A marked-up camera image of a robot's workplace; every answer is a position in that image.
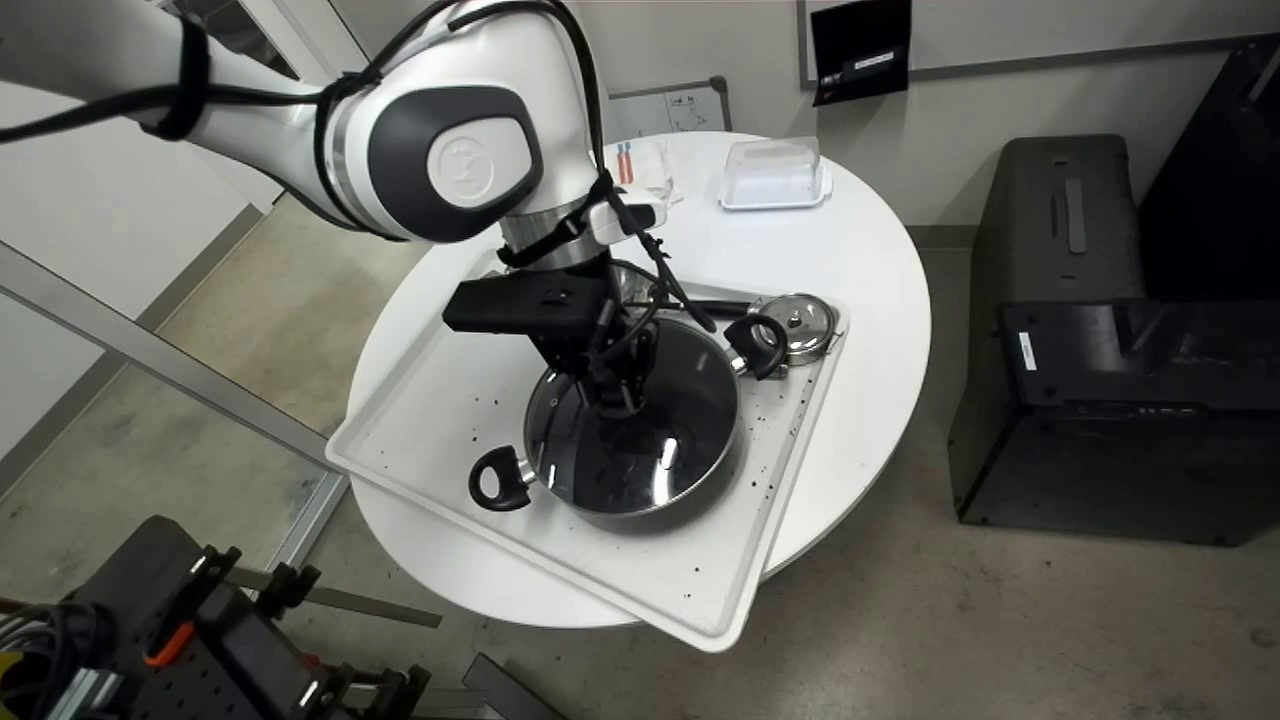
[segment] pot handle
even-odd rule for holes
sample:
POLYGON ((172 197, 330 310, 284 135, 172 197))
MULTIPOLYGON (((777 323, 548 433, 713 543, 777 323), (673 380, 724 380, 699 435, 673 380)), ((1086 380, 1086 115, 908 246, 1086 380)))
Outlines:
POLYGON ((472 476, 467 476, 467 491, 481 508, 490 513, 516 513, 530 504, 530 483, 521 476, 521 458, 516 458, 516 447, 503 443, 503 447, 493 447, 483 452, 478 464, 472 464, 472 476))

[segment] gray floor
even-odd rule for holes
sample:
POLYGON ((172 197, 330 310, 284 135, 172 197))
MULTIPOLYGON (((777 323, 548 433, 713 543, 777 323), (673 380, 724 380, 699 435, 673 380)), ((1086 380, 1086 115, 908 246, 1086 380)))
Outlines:
MULTIPOLYGON (((277 206, 186 300, 163 334, 335 428, 367 323, 415 246, 277 206)), ((413 584, 350 504, 324 584, 433 607, 441 626, 303 607, 289 631, 350 665, 424 665, 462 702, 490 653, 569 717, 1280 717, 1280 535, 1235 551, 959 526, 943 428, 959 391, 969 246, 926 236, 937 353, 892 471, 827 543, 768 581, 750 634, 695 657, 647 626, 537 631, 413 584)), ((0 595, 51 599, 137 519, 167 513, 266 565, 308 469, 148 376, 120 371, 0 500, 0 595)))

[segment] tabletop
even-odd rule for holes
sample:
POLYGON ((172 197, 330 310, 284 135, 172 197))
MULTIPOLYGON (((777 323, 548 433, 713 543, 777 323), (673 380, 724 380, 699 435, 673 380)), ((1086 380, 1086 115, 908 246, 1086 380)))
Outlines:
MULTIPOLYGON (((724 213, 715 202, 724 154, 735 131, 644 135, 666 160, 669 219, 657 236, 680 281, 735 292, 817 292, 849 310, 843 353, 806 447, 785 523, 768 551, 768 575, 821 543, 849 508, 878 483, 896 452, 928 363, 928 285, 908 229, 849 166, 825 160, 831 197, 810 213, 724 213)), ((433 246, 381 310, 352 380, 350 407, 362 407, 483 252, 497 229, 472 244, 433 246)), ((433 519, 375 483, 352 476, 358 504, 385 551, 437 595, 510 623, 607 626, 630 611, 497 551, 493 543, 433 519)))

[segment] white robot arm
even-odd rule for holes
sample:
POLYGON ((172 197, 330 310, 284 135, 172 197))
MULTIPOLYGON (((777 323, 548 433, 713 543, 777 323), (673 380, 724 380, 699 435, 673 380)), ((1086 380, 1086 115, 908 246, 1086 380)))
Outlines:
MULTIPOLYGON (((599 174, 598 89, 581 81, 574 33, 503 0, 433 3, 330 92, 220 47, 154 0, 4 0, 0 81, 82 100, 167 89, 167 108, 134 113, 144 127, 245 160, 330 219, 397 240, 449 244, 503 219, 521 255, 599 174)), ((562 236, 548 265, 598 252, 584 229, 562 236)))

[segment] white wall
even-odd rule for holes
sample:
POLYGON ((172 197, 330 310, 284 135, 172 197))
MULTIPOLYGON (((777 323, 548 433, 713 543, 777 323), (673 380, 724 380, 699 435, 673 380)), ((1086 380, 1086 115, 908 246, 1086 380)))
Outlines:
POLYGON ((1219 52, 918 81, 904 96, 810 108, 796 0, 584 0, 611 92, 727 76, 734 122, 821 135, 908 225, 977 225, 1013 135, 1120 131, 1149 188, 1219 52))
MULTIPOLYGON (((0 122, 65 100, 0 84, 0 122)), ((134 122, 100 122, 0 146, 0 240, 140 317, 261 188, 233 188, 192 146, 158 145, 134 122)), ((82 334, 0 297, 0 455, 100 356, 82 334)))

